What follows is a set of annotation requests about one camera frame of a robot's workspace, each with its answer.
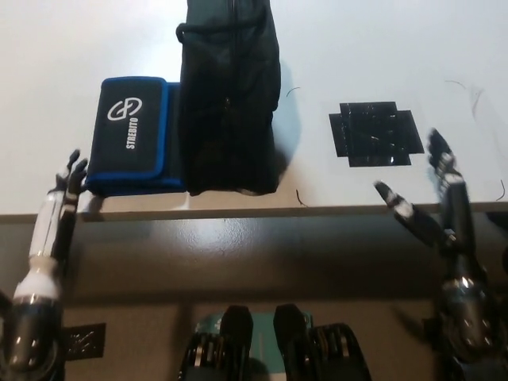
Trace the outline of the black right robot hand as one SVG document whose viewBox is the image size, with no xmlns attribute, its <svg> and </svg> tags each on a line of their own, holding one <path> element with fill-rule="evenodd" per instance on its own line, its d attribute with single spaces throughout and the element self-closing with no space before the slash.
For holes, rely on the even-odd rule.
<svg viewBox="0 0 508 381">
<path fill-rule="evenodd" d="M 408 202 L 384 182 L 377 181 L 374 187 L 392 210 L 394 218 L 446 260 L 450 279 L 465 278 L 468 283 L 485 283 L 486 272 L 475 255 L 475 230 L 468 189 L 456 156 L 436 129 L 429 134 L 428 150 L 429 164 L 437 181 L 440 221 Z"/>
</svg>

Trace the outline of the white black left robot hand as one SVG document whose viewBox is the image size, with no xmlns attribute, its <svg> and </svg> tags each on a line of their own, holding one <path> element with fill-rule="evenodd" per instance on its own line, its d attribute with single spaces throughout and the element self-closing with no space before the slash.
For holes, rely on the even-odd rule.
<svg viewBox="0 0 508 381">
<path fill-rule="evenodd" d="M 87 165 L 88 159 L 76 149 L 56 173 L 55 184 L 37 215 L 29 248 L 29 271 L 15 288 L 14 302 L 25 298 L 60 299 Z"/>
</svg>

